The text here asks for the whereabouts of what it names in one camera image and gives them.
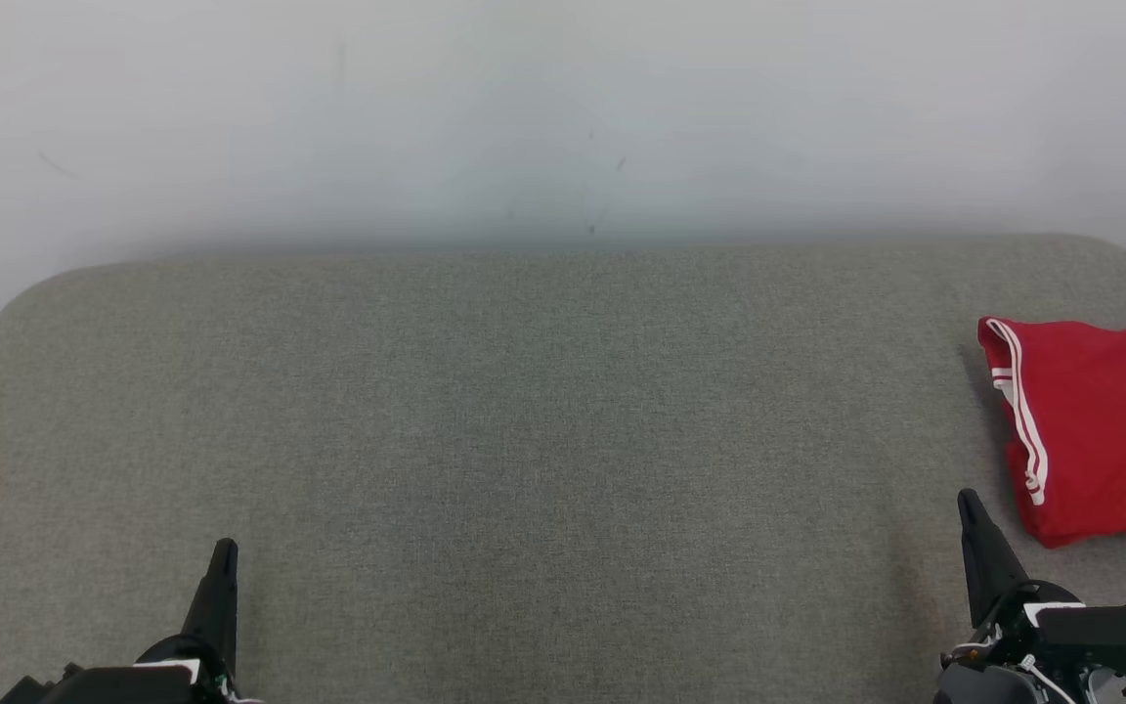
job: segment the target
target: red shorts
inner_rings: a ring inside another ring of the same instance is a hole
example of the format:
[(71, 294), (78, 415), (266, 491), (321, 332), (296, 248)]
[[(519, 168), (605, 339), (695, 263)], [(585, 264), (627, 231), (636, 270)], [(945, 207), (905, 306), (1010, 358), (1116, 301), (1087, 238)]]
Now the red shorts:
[(1046, 547), (1126, 532), (1126, 330), (982, 318), (1024, 525)]

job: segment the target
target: white stripe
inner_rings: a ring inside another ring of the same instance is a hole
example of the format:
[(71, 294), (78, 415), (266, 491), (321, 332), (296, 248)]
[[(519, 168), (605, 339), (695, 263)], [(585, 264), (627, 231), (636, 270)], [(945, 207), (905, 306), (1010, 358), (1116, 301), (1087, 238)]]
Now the white stripe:
[(1028, 465), (1025, 470), (1027, 475), (1027, 490), (1033, 494), (1034, 507), (1045, 504), (1045, 484), (1049, 475), (1049, 457), (1046, 455), (1045, 445), (1040, 442), (1040, 433), (1037, 433), (1036, 419), (1033, 418), (1033, 409), (1028, 407), (1027, 393), (1024, 391), (1024, 346), (1019, 344), (1019, 336), (1015, 330), (998, 320), (988, 320), (989, 328), (993, 330), (1011, 348), (1011, 395), (1015, 402), (1011, 409), (1015, 410), (1015, 431), (1019, 434), (1019, 439), (1028, 449)]

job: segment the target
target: folded red cloth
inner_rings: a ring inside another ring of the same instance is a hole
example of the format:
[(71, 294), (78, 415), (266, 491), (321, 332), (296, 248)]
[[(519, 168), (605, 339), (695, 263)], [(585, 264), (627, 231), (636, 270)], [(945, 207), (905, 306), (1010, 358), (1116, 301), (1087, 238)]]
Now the folded red cloth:
[(980, 344), (1028, 532), (1046, 547), (1126, 532), (1126, 330), (986, 317)]

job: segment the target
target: red fabric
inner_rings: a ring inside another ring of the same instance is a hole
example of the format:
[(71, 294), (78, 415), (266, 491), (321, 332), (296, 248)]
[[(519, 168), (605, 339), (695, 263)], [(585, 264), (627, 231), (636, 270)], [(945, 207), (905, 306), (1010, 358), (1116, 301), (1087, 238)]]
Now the red fabric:
[(1126, 330), (982, 318), (980, 344), (1028, 532), (1046, 547), (1126, 532)]

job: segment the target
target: wall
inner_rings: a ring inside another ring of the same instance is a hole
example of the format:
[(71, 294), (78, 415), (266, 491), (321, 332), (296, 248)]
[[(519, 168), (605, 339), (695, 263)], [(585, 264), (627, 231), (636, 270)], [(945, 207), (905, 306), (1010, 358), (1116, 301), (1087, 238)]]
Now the wall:
[(0, 308), (379, 238), (1126, 246), (1126, 1), (0, 0)]

